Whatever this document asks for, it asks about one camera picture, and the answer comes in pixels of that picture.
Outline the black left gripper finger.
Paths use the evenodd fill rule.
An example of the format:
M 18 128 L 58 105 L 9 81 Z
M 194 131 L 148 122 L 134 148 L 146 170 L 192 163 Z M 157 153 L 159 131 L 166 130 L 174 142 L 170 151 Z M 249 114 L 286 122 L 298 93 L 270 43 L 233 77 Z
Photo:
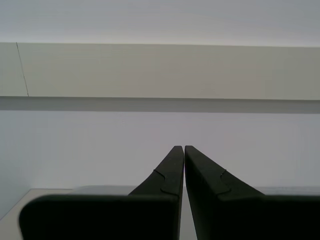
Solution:
M 51 194 L 27 203 L 18 224 L 25 240 L 177 240 L 184 151 L 173 147 L 127 195 Z
M 185 180 L 199 240 L 317 240 L 320 198 L 266 195 L 187 145 Z

